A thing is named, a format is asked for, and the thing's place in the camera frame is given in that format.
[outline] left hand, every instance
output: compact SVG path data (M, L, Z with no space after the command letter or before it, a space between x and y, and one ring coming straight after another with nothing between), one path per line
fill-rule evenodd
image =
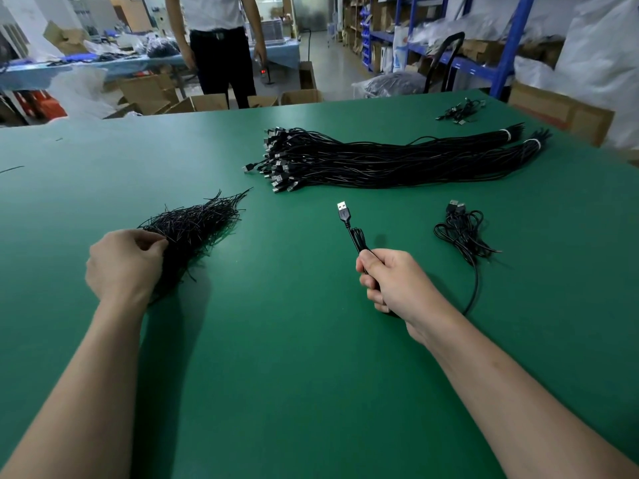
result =
M255 42L255 49L254 49L254 57L259 57L260 61L262 63L262 67L266 67L267 66L267 45L264 43L264 40L262 40L261 42Z
M86 283L104 299L151 297L162 274L164 236L141 229L107 233L91 246L86 263Z

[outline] cable bundle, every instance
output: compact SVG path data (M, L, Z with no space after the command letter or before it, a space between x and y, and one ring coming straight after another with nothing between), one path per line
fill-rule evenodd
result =
M164 235L169 241L154 301L171 292L188 271L188 266L206 255L225 236L229 226L240 219L237 205L247 193L248 190L225 198L218 192L203 205L166 210L138 227Z
M463 314L470 311L479 289L477 257L488 258L493 253L501 252L488 246L479 237L479 227L483 221L484 214L482 212L479 210L467 212L466 205L458 203L457 200L452 200L446 207L446 220L441 224L435 225L433 229L435 235L440 239L452 243L475 271L475 287Z
M522 168L543 149L548 130L519 140L523 124L474 136L422 136L405 144L342 143L300 128L268 130L264 160L251 163L271 179L274 192L305 185L330 184L351 188L395 188L427 183L487 181Z

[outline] table with blue cloth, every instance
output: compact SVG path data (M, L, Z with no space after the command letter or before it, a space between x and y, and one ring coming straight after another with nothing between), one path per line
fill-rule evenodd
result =
M271 63L297 69L300 64L299 46L300 43L297 40L288 40L282 45L267 46L268 60ZM253 58L253 56L253 48L251 48L251 58ZM84 62L60 66L49 66L49 63L12 64L4 74L0 75L0 91L45 90L50 86L51 79L56 75L71 70L74 66L82 66L85 64ZM107 80L113 80L163 65L170 65L173 67L174 72L177 73L175 69L184 66L184 59L182 59L181 55L157 59L150 59L146 55L140 55L138 57L118 59L109 62L95 62L88 65L90 67L106 69Z

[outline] green work surface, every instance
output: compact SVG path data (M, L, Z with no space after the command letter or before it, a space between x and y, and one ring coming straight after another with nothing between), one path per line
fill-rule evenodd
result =
M148 478L495 478L499 464L427 350L379 314L337 215L370 246L410 251L466 304L472 268L433 235L451 199L482 210L503 251L481 263L470 319L578 416L639 459L639 172L555 131L501 181L273 194L242 166L263 130L407 143L525 121L478 92L0 130L0 460L46 399L97 304L89 246L218 189L253 187L231 235L144 330L133 472Z

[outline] hand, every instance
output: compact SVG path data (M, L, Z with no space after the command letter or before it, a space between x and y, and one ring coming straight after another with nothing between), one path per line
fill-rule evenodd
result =
M254 57L259 57L260 58L260 62L262 64L262 67L266 67L267 66L267 46L264 43L264 41L261 42L255 42L255 50L253 53Z
M100 301L132 297L147 304L168 244L164 236L141 229L109 232L91 246L86 283Z
M362 250L355 263L360 283L378 311L391 310L406 322L413 339L426 345L425 327L458 311L440 294L408 252L377 248Z
M197 68L196 64L196 55L191 50L191 47L188 43L184 45L180 45L180 52L182 54L182 59L184 59L184 63L187 64L189 70L195 70Z

